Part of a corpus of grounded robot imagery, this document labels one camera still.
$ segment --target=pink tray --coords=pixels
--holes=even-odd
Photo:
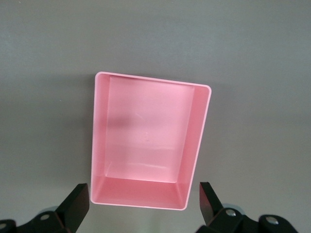
[[[184,210],[210,94],[206,85],[99,72],[91,201]]]

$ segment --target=gray surface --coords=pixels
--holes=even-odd
[[[98,71],[213,89],[187,210],[92,204],[78,232],[194,232],[198,183],[311,229],[311,1],[3,0],[0,219],[90,180]]]

